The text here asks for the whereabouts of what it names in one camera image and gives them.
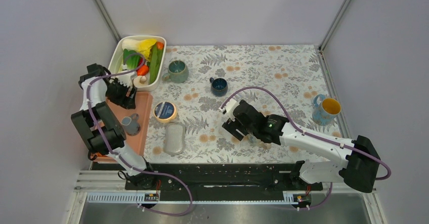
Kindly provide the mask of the small grey cup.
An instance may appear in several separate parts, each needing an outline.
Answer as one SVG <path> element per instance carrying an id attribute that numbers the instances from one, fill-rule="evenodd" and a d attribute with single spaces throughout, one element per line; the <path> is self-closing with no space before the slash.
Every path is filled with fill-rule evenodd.
<path id="1" fill-rule="evenodd" d="M 138 123 L 138 120 L 139 115 L 137 113 L 126 116 L 121 120 L 121 125 L 127 135 L 135 136 L 140 132 L 141 126 Z"/>

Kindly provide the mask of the dark blue ribbed cup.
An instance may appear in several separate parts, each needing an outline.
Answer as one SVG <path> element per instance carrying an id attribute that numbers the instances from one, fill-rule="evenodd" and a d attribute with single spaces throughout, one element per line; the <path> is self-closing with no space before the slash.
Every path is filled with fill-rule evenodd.
<path id="1" fill-rule="evenodd" d="M 224 96 L 228 91 L 228 83 L 223 78 L 213 78 L 209 79 L 210 82 L 210 90 L 213 95 L 216 97 Z"/>

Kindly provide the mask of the green glazed mug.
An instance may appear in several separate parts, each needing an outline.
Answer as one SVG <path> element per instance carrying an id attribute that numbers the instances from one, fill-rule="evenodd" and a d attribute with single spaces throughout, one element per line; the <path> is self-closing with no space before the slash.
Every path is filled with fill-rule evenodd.
<path id="1" fill-rule="evenodd" d="M 171 81 L 175 83 L 183 83 L 189 77 L 189 69 L 187 65 L 180 60 L 172 61 L 167 68 L 167 73 L 162 76 L 163 81 Z"/>

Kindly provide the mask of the blue butterfly mug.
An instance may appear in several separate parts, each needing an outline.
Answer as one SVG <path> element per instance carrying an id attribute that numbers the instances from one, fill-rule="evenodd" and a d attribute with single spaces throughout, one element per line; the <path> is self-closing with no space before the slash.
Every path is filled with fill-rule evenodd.
<path id="1" fill-rule="evenodd" d="M 314 97 L 313 104 L 312 119 L 316 124 L 321 126 L 326 126 L 333 122 L 342 110 L 340 103 L 336 99 L 327 98 L 322 94 Z"/>

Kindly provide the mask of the beige seahorse mug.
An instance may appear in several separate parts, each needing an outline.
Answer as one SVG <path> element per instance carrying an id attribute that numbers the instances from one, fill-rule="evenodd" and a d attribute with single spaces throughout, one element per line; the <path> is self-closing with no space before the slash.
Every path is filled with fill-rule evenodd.
<path id="1" fill-rule="evenodd" d="M 248 137 L 249 144 L 252 147 L 260 147 L 260 148 L 262 148 L 264 150 L 271 149 L 271 144 L 264 143 L 264 142 L 262 142 L 261 140 L 257 139 L 255 136 L 253 136 L 251 134 L 249 134 L 247 137 Z"/>

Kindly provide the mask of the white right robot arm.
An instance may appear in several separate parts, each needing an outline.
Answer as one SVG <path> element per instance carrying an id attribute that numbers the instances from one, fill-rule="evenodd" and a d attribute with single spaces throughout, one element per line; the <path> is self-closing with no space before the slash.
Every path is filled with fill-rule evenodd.
<path id="1" fill-rule="evenodd" d="M 370 139 L 330 137 L 295 124 L 287 117 L 265 116 L 244 100 L 230 100 L 219 110 L 228 118 L 222 127 L 238 140 L 247 136 L 326 158 L 321 162 L 297 161 L 287 180 L 295 189 L 304 190 L 319 183 L 344 183 L 359 192 L 372 192 L 380 157 Z"/>

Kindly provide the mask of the orange mug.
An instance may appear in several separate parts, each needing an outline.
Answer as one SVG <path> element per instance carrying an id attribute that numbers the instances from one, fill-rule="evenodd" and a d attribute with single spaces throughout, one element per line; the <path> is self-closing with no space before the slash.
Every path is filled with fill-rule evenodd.
<path id="1" fill-rule="evenodd" d="M 88 150 L 87 158 L 90 161 L 98 161 L 98 162 L 107 161 L 109 159 L 105 155 L 102 155 L 102 154 L 100 154 L 98 152 L 92 152 L 90 150 Z"/>

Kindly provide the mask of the toy mushroom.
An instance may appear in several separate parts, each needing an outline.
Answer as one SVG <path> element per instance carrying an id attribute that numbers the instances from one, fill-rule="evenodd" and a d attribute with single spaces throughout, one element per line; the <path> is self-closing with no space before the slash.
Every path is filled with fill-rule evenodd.
<path id="1" fill-rule="evenodd" d="M 133 79 L 133 85 L 137 88 L 143 88 L 148 85 L 148 79 L 146 76 L 137 76 Z"/>

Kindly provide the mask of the white vegetable tub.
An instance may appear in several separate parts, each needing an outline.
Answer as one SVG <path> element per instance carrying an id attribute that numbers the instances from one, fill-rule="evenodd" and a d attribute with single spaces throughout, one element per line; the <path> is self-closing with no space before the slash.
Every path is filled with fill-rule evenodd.
<path id="1" fill-rule="evenodd" d="M 134 86 L 138 91 L 154 91 L 161 79 L 166 40 L 160 36 L 133 35 L 121 39 L 114 51 L 108 70 L 111 74 L 132 73 L 114 76 L 125 86 Z"/>

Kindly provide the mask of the toy red pepper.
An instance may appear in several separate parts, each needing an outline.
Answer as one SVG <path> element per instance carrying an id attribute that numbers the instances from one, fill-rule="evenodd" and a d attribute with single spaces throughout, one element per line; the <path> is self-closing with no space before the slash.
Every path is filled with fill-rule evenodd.
<path id="1" fill-rule="evenodd" d="M 140 58 L 138 62 L 137 76 L 145 76 L 149 72 L 149 67 L 145 65 L 145 60 Z"/>

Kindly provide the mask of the toy bok choy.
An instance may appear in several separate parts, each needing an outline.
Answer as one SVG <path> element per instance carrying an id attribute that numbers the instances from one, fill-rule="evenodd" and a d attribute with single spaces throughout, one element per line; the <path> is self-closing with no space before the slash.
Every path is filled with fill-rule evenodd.
<path id="1" fill-rule="evenodd" d="M 129 51 L 127 49 L 123 50 L 121 64 L 119 66 L 118 73 L 122 73 L 124 71 L 135 70 L 138 67 L 138 62 L 140 60 L 140 56 L 135 51 Z M 133 80 L 137 77 L 137 72 L 134 71 L 132 73 L 124 74 L 131 77 Z"/>

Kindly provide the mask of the toy napa cabbage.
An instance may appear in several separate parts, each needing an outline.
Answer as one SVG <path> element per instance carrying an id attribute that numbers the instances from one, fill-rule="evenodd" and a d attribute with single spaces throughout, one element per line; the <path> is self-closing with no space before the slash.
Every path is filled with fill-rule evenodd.
<path id="1" fill-rule="evenodd" d="M 156 39 L 136 40 L 132 38 L 125 38 L 122 41 L 121 47 L 123 50 L 135 51 L 144 56 L 146 60 L 151 59 L 152 47 L 156 45 Z"/>

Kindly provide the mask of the toy green cucumber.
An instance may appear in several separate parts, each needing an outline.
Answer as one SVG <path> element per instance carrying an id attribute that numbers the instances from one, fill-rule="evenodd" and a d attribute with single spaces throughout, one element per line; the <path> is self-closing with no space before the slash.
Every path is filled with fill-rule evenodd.
<path id="1" fill-rule="evenodd" d="M 152 84 L 155 82 L 158 76 L 159 67 L 162 59 L 163 51 L 158 51 L 156 48 L 156 45 L 152 47 L 151 50 L 151 59 L 150 59 L 150 66 L 149 66 L 149 84 Z"/>

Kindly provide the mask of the toy carrot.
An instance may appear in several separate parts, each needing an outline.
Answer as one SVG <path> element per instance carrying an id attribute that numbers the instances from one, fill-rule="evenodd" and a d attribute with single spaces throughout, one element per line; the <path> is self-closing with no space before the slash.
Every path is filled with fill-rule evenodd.
<path id="1" fill-rule="evenodd" d="M 164 43 L 158 41 L 156 43 L 156 48 L 158 51 L 163 51 L 164 50 Z"/>

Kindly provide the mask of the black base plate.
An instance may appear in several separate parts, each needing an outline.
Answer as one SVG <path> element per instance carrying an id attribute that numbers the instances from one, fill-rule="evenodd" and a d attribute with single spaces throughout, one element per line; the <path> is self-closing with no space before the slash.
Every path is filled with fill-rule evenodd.
<path id="1" fill-rule="evenodd" d="M 162 201 L 282 201 L 283 192 L 322 191 L 298 179 L 294 164 L 151 164 L 154 175 L 128 177 L 126 190 L 151 190 Z"/>

